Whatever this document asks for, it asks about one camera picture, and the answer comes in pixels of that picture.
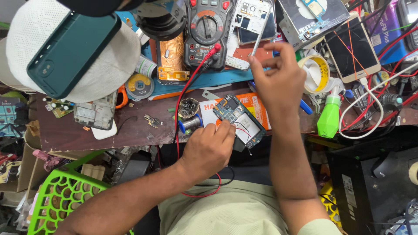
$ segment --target hand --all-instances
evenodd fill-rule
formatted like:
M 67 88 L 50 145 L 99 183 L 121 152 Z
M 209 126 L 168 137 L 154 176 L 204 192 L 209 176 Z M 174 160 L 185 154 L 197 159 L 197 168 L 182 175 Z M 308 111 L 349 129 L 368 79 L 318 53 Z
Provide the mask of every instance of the hand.
M 223 120 L 218 129 L 213 123 L 194 131 L 183 156 L 176 162 L 185 169 L 191 185 L 202 182 L 222 170 L 229 162 L 235 139 L 235 124 Z
M 265 50 L 280 52 L 280 56 L 261 63 L 250 56 L 251 72 L 258 95 L 274 126 L 286 118 L 297 119 L 306 72 L 296 62 L 295 52 L 288 43 L 270 43 Z

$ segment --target person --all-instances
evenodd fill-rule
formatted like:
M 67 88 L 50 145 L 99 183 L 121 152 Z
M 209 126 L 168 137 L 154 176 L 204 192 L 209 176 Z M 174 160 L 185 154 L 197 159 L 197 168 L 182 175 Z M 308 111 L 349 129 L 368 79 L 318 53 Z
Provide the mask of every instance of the person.
M 195 192 L 189 189 L 228 164 L 236 126 L 224 120 L 218 128 L 208 124 L 195 130 L 175 164 L 104 190 L 83 203 L 58 226 L 56 234 L 124 234 L 158 205 L 160 234 L 164 235 L 340 235 L 319 200 L 300 135 L 298 112 L 306 73 L 299 68 L 290 44 L 272 43 L 264 49 L 280 52 L 279 57 L 262 62 L 249 58 L 272 128 L 269 170 L 273 186 L 234 180 L 208 197 L 181 194 Z

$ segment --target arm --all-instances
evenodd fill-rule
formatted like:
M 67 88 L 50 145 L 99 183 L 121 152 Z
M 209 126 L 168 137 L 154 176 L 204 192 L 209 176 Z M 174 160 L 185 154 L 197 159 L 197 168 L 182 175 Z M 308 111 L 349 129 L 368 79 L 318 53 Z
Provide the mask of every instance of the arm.
M 57 235 L 120 235 L 163 200 L 219 172 L 229 161 L 235 125 L 228 121 L 197 129 L 172 166 L 104 190 L 72 212 Z
M 264 49 L 279 51 L 280 57 L 260 63 L 252 56 L 251 71 L 272 127 L 271 181 L 290 233 L 296 235 L 312 220 L 329 219 L 300 135 L 298 112 L 306 72 L 299 68 L 290 44 L 272 43 Z

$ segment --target wooden desk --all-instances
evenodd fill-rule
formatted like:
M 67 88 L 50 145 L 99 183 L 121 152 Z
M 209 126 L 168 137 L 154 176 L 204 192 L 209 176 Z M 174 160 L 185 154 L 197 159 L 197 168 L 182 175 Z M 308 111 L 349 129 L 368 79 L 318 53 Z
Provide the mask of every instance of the wooden desk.
M 228 93 L 235 95 L 250 93 L 246 82 L 233 83 L 230 87 L 225 87 L 219 90 L 211 91 L 218 97 L 223 97 Z M 187 93 L 185 97 L 192 97 L 198 101 L 205 101 L 202 97 L 203 90 L 196 89 Z M 38 103 L 38 118 L 41 128 L 41 145 L 44 151 L 77 151 L 87 149 L 104 149 L 104 148 L 120 148 L 125 146 L 143 146 L 154 144 L 172 143 L 174 138 L 174 120 L 173 112 L 168 112 L 168 108 L 175 107 L 177 97 L 168 98 L 164 100 L 141 100 L 139 102 L 132 102 L 133 107 L 126 105 L 125 107 L 116 110 L 115 122 L 117 127 L 129 117 L 137 116 L 138 120 L 128 120 L 119 132 L 119 135 L 109 137 L 103 140 L 94 138 L 92 131 L 86 131 L 83 126 L 73 121 L 73 114 L 66 115 L 62 118 L 55 118 L 55 116 L 48 112 L 45 108 L 45 102 L 42 102 L 44 94 L 37 94 Z M 304 95 L 303 99 L 309 105 L 311 101 L 308 96 Z M 348 106 L 347 102 L 343 103 L 343 110 Z M 158 128 L 153 128 L 148 125 L 148 121 L 144 119 L 144 115 L 148 114 L 153 118 L 158 118 L 163 122 Z M 379 112 L 374 115 L 372 124 L 378 119 Z M 316 132 L 316 122 L 319 114 L 307 115 L 302 109 L 299 110 L 299 117 L 301 123 L 301 132 L 309 133 Z M 412 109 L 410 106 L 404 107 L 400 113 L 400 124 L 417 124 L 418 110 Z M 344 120 L 351 123 L 357 118 L 354 110 L 350 110 Z M 189 135 L 180 135 L 181 142 L 186 142 Z

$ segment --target digital multimeter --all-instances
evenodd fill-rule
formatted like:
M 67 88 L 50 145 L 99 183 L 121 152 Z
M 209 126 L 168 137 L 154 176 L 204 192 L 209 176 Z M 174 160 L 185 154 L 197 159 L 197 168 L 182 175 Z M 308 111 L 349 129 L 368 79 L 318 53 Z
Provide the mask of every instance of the digital multimeter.
M 188 23 L 184 65 L 187 69 L 195 69 L 214 45 L 219 43 L 222 46 L 216 53 L 219 59 L 210 69 L 222 70 L 225 67 L 234 0 L 188 0 L 186 6 Z
M 418 0 L 399 0 L 398 12 L 401 26 L 412 24 L 418 17 Z M 418 31 L 405 37 L 405 42 L 410 51 L 418 48 Z

